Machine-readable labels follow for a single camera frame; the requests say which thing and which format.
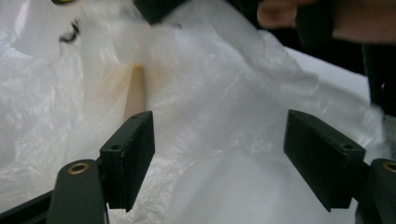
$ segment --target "plastic bag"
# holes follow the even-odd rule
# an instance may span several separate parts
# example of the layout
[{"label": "plastic bag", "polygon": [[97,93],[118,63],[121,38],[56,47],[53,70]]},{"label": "plastic bag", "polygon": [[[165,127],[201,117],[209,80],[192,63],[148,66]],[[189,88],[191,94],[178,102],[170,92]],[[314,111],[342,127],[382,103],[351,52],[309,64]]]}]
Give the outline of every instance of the plastic bag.
[{"label": "plastic bag", "polygon": [[156,154],[133,211],[110,211],[111,222],[353,223],[354,207],[327,213],[284,155],[287,112],[325,120],[369,161],[388,156],[379,111],[301,71],[222,1],[190,1],[154,27],[131,1],[81,8],[79,44],[61,45],[57,62],[2,52],[0,210],[98,156],[141,62]]}]

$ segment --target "crumpled plastic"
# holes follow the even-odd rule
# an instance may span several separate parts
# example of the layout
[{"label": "crumpled plastic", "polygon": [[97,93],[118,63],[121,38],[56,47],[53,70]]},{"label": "crumpled plastic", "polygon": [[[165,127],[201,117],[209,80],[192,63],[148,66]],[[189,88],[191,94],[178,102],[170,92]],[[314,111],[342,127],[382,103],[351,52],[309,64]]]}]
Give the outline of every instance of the crumpled plastic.
[{"label": "crumpled plastic", "polygon": [[220,0],[191,0],[152,27],[132,1],[78,9],[79,41],[59,57],[21,51],[36,46],[18,17],[0,23],[0,211],[52,189],[68,162],[98,157],[140,62],[156,154],[134,209],[109,211],[110,222],[354,222],[356,204],[328,213],[283,153],[287,112],[328,122],[370,162],[389,156],[378,109],[303,72]]}]

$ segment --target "black clamp jaw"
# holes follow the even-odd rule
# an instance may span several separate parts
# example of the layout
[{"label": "black clamp jaw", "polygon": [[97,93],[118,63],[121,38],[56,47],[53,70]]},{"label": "black clamp jaw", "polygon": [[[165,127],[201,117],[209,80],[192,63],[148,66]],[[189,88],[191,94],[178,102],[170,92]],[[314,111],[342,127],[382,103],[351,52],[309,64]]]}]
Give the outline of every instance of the black clamp jaw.
[{"label": "black clamp jaw", "polygon": [[108,223],[107,203],[133,208],[154,152],[152,112],[134,115],[102,146],[97,161],[67,164],[53,191],[1,214],[0,223]]},{"label": "black clamp jaw", "polygon": [[348,208],[365,224],[396,223],[396,161],[363,161],[365,149],[322,120],[290,110],[284,150],[323,206]]}]

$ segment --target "black handle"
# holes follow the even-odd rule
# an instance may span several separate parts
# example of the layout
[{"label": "black handle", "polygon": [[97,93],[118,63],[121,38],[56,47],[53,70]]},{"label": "black handle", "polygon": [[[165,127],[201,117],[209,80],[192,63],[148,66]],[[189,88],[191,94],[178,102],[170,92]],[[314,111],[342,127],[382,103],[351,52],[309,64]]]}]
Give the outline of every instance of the black handle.
[{"label": "black handle", "polygon": [[330,0],[318,0],[312,5],[299,7],[296,28],[303,47],[315,48],[332,39]]}]

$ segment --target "wooden stick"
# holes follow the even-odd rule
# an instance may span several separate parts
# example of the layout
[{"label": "wooden stick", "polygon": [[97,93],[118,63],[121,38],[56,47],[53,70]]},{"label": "wooden stick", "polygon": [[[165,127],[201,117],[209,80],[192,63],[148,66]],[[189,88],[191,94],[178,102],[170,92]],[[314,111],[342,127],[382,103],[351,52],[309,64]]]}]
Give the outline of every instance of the wooden stick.
[{"label": "wooden stick", "polygon": [[146,110],[146,90],[143,64],[134,65],[126,98],[124,121]]}]

